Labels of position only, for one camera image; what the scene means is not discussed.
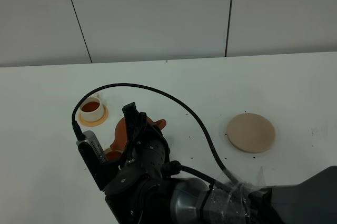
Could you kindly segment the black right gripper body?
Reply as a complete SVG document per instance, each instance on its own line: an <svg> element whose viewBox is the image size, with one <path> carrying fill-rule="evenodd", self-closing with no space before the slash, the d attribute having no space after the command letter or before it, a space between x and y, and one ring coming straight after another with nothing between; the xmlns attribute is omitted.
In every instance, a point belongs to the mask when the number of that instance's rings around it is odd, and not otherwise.
<svg viewBox="0 0 337 224"><path fill-rule="evenodd" d="M118 223L173 223L171 199L176 179L162 175L170 149L158 126L139 114L141 128L121 168L105 187L105 200Z"/></svg>

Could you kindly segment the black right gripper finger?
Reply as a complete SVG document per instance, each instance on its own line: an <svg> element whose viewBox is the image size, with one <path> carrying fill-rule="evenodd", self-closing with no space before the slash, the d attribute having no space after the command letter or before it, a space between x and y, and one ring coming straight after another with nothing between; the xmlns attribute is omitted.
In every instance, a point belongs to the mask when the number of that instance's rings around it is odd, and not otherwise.
<svg viewBox="0 0 337 224"><path fill-rule="evenodd" d="M127 143L125 146L125 150L129 150L133 142L137 139L139 135L142 120L139 117L140 113L136 109L135 102L125 105L122 108L122 112L124 114L126 134L127 134Z"/></svg>

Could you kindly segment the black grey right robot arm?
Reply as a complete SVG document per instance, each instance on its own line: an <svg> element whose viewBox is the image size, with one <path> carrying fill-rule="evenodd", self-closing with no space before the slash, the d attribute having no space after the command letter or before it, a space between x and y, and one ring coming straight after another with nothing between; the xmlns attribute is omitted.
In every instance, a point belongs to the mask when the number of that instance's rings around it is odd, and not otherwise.
<svg viewBox="0 0 337 224"><path fill-rule="evenodd" d="M220 182L169 159L159 127L123 107L127 144L105 200L118 223L336 223L336 167L290 186Z"/></svg>

